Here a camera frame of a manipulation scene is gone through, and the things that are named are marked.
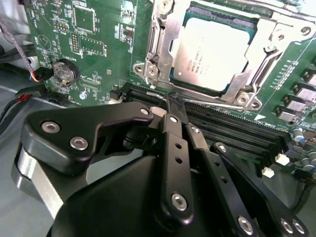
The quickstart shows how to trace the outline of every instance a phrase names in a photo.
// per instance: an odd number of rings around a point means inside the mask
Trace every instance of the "gray cable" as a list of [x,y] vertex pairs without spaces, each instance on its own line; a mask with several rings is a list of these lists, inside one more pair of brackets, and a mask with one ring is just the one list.
[[12,38],[12,41],[13,41],[16,49],[18,50],[19,54],[21,55],[25,65],[27,66],[30,74],[33,73],[32,66],[29,63],[27,56],[25,55],[25,53],[24,53],[23,49],[21,48],[21,46],[16,41],[13,33],[8,29],[8,27],[6,26],[5,22],[1,19],[1,17],[0,17],[0,27],[2,28],[2,31],[3,31],[4,34],[7,34],[10,38]]

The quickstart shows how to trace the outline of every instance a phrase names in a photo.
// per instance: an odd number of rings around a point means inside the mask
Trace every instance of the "silver screw head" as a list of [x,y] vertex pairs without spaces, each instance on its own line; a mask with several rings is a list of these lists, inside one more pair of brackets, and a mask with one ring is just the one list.
[[253,228],[246,218],[239,216],[238,222],[240,227],[246,232],[247,235],[251,236],[253,234]]
[[305,230],[296,220],[293,220],[293,225],[295,226],[295,228],[298,230],[299,233],[305,234]]
[[170,120],[173,121],[173,122],[178,122],[178,119],[176,119],[176,118],[173,117],[173,116],[170,117]]
[[192,126],[191,129],[195,132],[195,133],[199,133],[199,129],[197,127]]
[[185,211],[188,208],[187,201],[181,194],[173,194],[171,196],[171,202],[179,211]]
[[144,115],[148,115],[149,112],[146,109],[140,109],[140,112],[142,112]]
[[223,145],[220,145],[220,146],[219,146],[219,149],[221,149],[222,152],[226,152],[226,151],[227,151],[226,148],[225,148]]
[[290,234],[292,234],[293,233],[293,229],[290,226],[290,224],[287,221],[285,221],[284,219],[280,219],[280,221],[281,221],[282,226],[285,228],[285,230],[287,232],[289,232]]
[[88,148],[88,142],[82,137],[73,137],[70,140],[70,146],[78,151],[84,151]]
[[52,122],[52,121],[44,122],[41,125],[41,128],[43,129],[44,132],[47,132],[47,133],[57,133],[60,131],[60,126],[57,123]]

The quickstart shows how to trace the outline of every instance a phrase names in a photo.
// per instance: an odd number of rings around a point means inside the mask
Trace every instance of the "motherboard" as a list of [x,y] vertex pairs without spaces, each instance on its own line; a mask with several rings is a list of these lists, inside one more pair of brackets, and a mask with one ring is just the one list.
[[299,0],[275,2],[280,11],[233,0],[31,0],[25,11],[39,64],[53,70],[48,90],[80,106],[119,103],[111,91],[126,83],[178,93],[290,132],[293,156],[310,171],[315,18],[297,13]]

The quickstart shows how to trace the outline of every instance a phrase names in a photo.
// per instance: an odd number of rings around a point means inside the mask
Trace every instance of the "microchip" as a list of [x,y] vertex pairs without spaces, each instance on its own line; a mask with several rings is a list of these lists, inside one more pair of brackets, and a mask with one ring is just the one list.
[[286,99],[284,100],[284,105],[287,109],[299,112],[306,107],[304,100],[293,95],[288,95],[286,97]]
[[309,69],[304,75],[304,81],[309,85],[316,86],[316,70]]
[[289,110],[283,106],[279,106],[276,110],[276,116],[284,121],[287,122],[292,122],[295,121],[295,119],[297,118],[295,115],[295,112],[292,110]]
[[81,30],[95,31],[94,10],[76,6],[74,9],[75,26]]
[[241,73],[247,63],[244,55],[249,39],[246,31],[190,18],[181,36],[174,77],[214,91],[225,90],[233,76]]
[[297,85],[293,89],[294,94],[306,101],[314,101],[316,99],[316,90],[313,86],[297,83]]

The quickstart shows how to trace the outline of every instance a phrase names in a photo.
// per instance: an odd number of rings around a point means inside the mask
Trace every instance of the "white surface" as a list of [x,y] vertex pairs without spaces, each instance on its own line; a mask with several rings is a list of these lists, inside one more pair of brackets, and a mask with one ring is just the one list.
[[190,84],[222,91],[234,74],[244,69],[249,39],[246,31],[191,18],[182,34],[174,76]]
[[268,168],[268,167],[265,167],[263,170],[262,170],[262,175],[268,177],[268,178],[272,178],[274,175],[275,175],[275,172]]
[[290,163],[290,159],[284,154],[278,154],[278,156],[276,156],[276,162],[286,166]]

